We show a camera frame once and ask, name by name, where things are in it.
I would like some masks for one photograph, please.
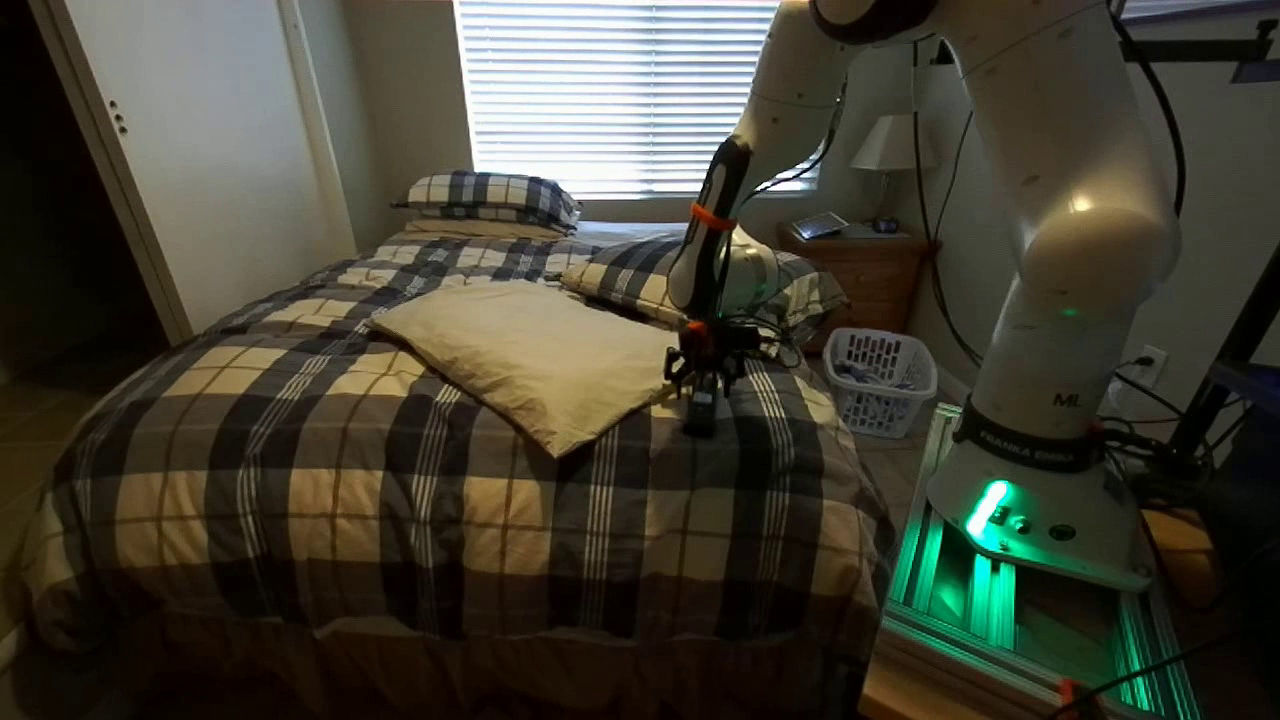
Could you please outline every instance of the white robot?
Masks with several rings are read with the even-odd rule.
[[[927,500],[1000,561],[1139,594],[1137,511],[1092,426],[1139,300],[1176,260],[1176,219],[1103,0],[781,0],[671,267],[693,426],[734,371],[734,328],[715,311],[734,205],[824,139],[860,45],[921,32],[950,47],[1021,224],[1021,272]]]

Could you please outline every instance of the white container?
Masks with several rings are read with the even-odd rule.
[[[860,436],[906,436],[914,412],[937,397],[937,364],[914,338],[835,328],[824,375],[844,426]]]

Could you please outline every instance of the window blinds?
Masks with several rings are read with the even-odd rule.
[[[455,0],[470,160],[585,199],[696,195],[777,0]]]

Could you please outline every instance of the plaid comforter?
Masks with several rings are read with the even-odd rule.
[[[546,462],[366,316],[445,282],[544,282],[546,232],[430,230],[158,355],[74,427],[22,587],[63,647],[137,612],[424,635],[814,635],[866,657],[892,524],[806,371],[756,360],[715,441],[680,404]]]

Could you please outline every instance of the lamp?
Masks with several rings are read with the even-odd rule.
[[[895,232],[900,230],[900,219],[889,207],[892,205],[892,175],[895,171],[914,171],[914,167],[927,167],[927,165],[933,165],[933,151],[927,151],[922,138],[914,145],[912,112],[874,115],[870,134],[864,138],[864,145],[849,160],[849,167],[866,171],[870,230],[874,232]]]

